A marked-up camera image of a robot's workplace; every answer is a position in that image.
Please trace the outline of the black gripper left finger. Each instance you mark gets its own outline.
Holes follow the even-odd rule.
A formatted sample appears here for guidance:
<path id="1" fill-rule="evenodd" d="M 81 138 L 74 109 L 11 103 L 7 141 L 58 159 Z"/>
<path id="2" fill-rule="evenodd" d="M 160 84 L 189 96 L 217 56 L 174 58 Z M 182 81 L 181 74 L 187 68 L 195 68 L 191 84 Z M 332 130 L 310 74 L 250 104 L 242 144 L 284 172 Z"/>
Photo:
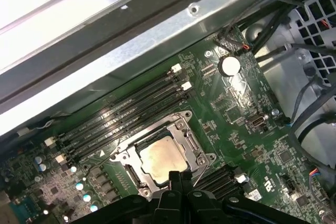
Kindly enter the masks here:
<path id="1" fill-rule="evenodd" d="M 169 189 L 159 198 L 148 201 L 140 195 L 130 195 L 74 223 L 183 223 L 183 187 L 179 172 L 169 172 Z"/>

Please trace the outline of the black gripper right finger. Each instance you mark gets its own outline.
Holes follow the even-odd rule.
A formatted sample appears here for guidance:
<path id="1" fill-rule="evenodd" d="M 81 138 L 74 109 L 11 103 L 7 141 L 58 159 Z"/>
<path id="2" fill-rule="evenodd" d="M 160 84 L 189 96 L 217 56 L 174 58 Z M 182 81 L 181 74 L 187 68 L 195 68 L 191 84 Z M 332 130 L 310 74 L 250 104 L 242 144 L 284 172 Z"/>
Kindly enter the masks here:
<path id="1" fill-rule="evenodd" d="M 210 192 L 194 189 L 190 172 L 183 173 L 183 194 L 188 223 L 307 223 L 239 194 L 218 201 Z"/>

